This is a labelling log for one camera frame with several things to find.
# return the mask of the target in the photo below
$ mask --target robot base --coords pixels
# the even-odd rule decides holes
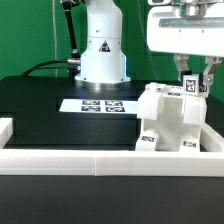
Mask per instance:
[[[122,82],[118,83],[99,83],[99,82],[89,82],[81,80],[81,77],[77,75],[75,77],[75,85],[81,86],[84,88],[96,89],[96,90],[117,90],[117,89],[126,89],[129,88],[131,84],[131,79],[126,78]]]

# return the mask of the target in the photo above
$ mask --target black cable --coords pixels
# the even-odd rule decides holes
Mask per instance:
[[[41,69],[41,67],[43,67],[45,65],[52,65],[52,64],[59,64],[59,63],[68,63],[68,60],[67,59],[61,59],[61,60],[47,61],[47,62],[37,64],[34,67],[32,67],[32,68],[28,69],[27,71],[23,72],[21,74],[21,76],[27,77],[32,71],[37,70],[37,69]]]
[[[76,44],[76,38],[75,38],[75,32],[74,32],[74,27],[73,27],[73,22],[72,22],[71,11],[65,11],[65,16],[67,19],[71,48],[72,48],[72,50],[77,50],[77,44]]]
[[[67,66],[56,66],[56,67],[43,67],[43,68],[34,68],[33,71],[36,71],[36,70],[48,70],[48,69],[68,69]]]

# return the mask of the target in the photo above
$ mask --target green background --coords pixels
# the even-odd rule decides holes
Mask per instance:
[[[127,73],[136,80],[177,80],[172,54],[152,53],[145,44],[147,0],[114,0],[123,12],[122,50],[127,56]],[[56,5],[57,58],[70,57],[70,44],[64,11],[60,0]],[[54,32],[51,0],[20,0],[0,2],[0,78],[20,75],[32,66],[54,60]],[[72,10],[77,44],[80,52],[86,48],[86,8],[84,4]],[[205,68],[204,58],[191,56],[189,67],[194,73]],[[53,71],[35,71],[32,75],[55,76]],[[67,76],[66,70],[58,76]],[[224,66],[215,74],[211,94],[224,102]]]

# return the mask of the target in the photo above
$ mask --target white cable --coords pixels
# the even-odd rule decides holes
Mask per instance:
[[[146,34],[145,34],[145,30],[144,30],[144,22],[142,20],[142,15],[141,15],[140,5],[141,5],[141,0],[138,0],[138,17],[139,17],[139,22],[140,22],[140,28],[141,28],[141,31],[142,31],[142,35],[143,35],[143,38],[144,38],[145,45],[148,46],[147,37],[146,37]],[[152,71],[154,73],[155,79],[156,79],[156,81],[160,81],[159,75],[158,75],[158,72],[157,72],[157,69],[156,69],[156,65],[155,65],[154,60],[153,60],[152,52],[150,51],[149,47],[147,47],[147,52],[149,53],[149,61],[150,61],[151,68],[152,68]]]
[[[58,37],[57,37],[57,25],[56,25],[55,0],[52,0],[52,20],[53,20],[53,32],[54,32],[54,59],[58,60]],[[58,69],[55,69],[55,77],[58,77]]]

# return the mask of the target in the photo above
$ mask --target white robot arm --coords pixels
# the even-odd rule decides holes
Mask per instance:
[[[65,1],[69,7],[75,5],[74,1],[62,0]],[[85,4],[87,49],[81,55],[81,72],[75,76],[76,84],[94,89],[128,86],[130,78],[126,76],[126,56],[121,51],[121,10],[113,0],[85,0]]]
[[[147,43],[152,51],[174,53],[183,87],[151,83],[139,98],[140,151],[200,151],[209,87],[224,56],[224,3],[201,0],[149,0]],[[188,55],[206,57],[207,67],[194,74]]]

